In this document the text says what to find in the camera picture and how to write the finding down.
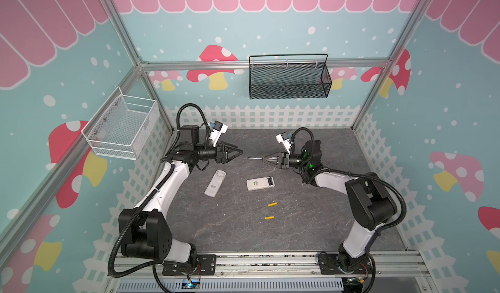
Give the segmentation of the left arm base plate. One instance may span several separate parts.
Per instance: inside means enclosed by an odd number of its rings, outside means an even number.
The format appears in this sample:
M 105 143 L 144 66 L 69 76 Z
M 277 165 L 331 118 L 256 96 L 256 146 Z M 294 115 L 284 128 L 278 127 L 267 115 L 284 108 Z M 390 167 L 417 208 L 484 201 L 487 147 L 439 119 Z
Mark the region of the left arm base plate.
M 198 255 L 194 265 L 190 263 L 170 263 L 163 265 L 163 276 L 214 276 L 217 263 L 216 255 Z

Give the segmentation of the white remote control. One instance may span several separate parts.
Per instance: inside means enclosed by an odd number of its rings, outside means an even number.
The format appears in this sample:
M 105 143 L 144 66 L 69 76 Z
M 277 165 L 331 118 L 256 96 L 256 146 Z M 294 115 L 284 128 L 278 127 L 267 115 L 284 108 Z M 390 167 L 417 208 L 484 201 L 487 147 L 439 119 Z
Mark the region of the white remote control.
M 275 181 L 273 177 L 263 177 L 257 179 L 249 179 L 246 181 L 246 185 L 249 191 L 263 190 L 267 188 L 273 188 L 275 186 Z
M 225 180 L 225 177 L 227 176 L 227 173 L 222 170 L 217 170 L 211 181 L 209 182 L 206 190 L 204 191 L 204 194 L 207 195 L 210 198 L 216 197 L 219 189 L 221 188 L 221 185 L 223 184 L 223 181 Z

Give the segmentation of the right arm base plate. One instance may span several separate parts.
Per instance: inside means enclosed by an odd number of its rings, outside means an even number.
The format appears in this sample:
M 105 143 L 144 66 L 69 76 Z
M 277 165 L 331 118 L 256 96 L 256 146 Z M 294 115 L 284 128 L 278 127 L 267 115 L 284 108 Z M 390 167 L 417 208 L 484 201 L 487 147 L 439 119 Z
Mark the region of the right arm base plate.
M 316 258 L 322 275 L 360 274 L 368 276 L 372 273 L 374 267 L 371 257 L 367 254 L 352 258 L 344 252 L 326 253 L 322 251 Z

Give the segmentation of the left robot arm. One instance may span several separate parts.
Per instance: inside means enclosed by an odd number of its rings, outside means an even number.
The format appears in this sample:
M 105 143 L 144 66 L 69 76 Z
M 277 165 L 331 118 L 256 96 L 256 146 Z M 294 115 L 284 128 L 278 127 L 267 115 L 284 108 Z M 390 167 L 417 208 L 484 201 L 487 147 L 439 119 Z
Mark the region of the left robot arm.
M 167 213 L 175 195 L 201 162 L 226 164 L 242 150 L 220 141 L 228 126 L 216 121 L 209 125 L 207 142 L 200 141 L 200 127 L 184 125 L 164 158 L 164 170 L 147 196 L 134 208 L 125 208 L 118 217 L 120 235 L 113 253 L 124 257 L 149 259 L 157 263 L 191 264 L 196 258 L 194 245 L 175 240 L 167 224 Z

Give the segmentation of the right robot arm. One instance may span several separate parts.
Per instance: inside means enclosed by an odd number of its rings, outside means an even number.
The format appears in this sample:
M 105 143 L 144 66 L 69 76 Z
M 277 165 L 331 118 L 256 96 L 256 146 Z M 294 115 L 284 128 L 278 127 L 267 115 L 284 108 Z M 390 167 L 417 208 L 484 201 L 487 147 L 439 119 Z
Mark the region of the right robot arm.
M 398 212 L 388 187 L 376 173 L 353 174 L 327 168 L 322 163 L 320 140 L 309 140 L 299 153 L 291 149 L 265 156 L 263 161 L 279 169 L 295 169 L 304 183 L 328 188 L 348 197 L 354 224 L 339 246 L 334 264 L 340 272 L 355 273 L 368 263 L 378 234 Z

